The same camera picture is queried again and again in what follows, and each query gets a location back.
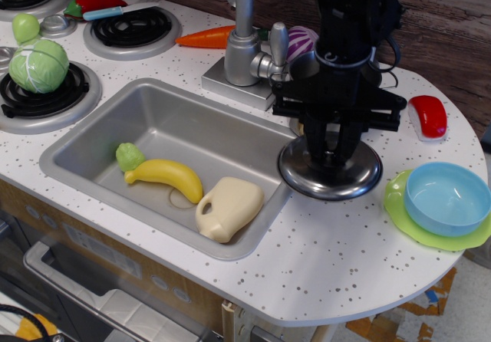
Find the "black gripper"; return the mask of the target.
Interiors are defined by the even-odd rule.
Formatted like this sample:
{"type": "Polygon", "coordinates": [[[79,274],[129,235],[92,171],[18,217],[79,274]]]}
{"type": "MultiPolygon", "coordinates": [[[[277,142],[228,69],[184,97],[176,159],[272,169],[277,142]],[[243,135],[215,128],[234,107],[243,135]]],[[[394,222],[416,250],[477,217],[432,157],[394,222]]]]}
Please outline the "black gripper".
{"type": "Polygon", "coordinates": [[[272,93],[275,97],[299,101],[298,106],[302,106],[299,117],[307,148],[317,164],[326,163],[328,123],[340,124],[334,160],[337,164],[345,164],[353,156],[363,131],[369,130],[371,113],[389,115],[391,120],[399,120],[400,125],[400,112],[407,106],[407,101],[368,83],[361,75],[364,65],[337,69],[316,60],[320,68],[315,76],[299,81],[274,81],[272,93]]]}

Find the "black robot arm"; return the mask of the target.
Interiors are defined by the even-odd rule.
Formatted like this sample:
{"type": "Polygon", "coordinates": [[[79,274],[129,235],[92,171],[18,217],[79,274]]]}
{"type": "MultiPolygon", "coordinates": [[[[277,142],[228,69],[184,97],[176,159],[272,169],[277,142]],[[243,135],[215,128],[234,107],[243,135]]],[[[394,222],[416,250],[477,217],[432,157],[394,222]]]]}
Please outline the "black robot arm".
{"type": "Polygon", "coordinates": [[[299,119],[313,161],[342,165],[369,128],[399,127],[406,100],[373,85],[361,70],[400,27],[404,9],[398,0],[315,1],[321,18],[318,73],[274,82],[273,112],[299,119]]]}

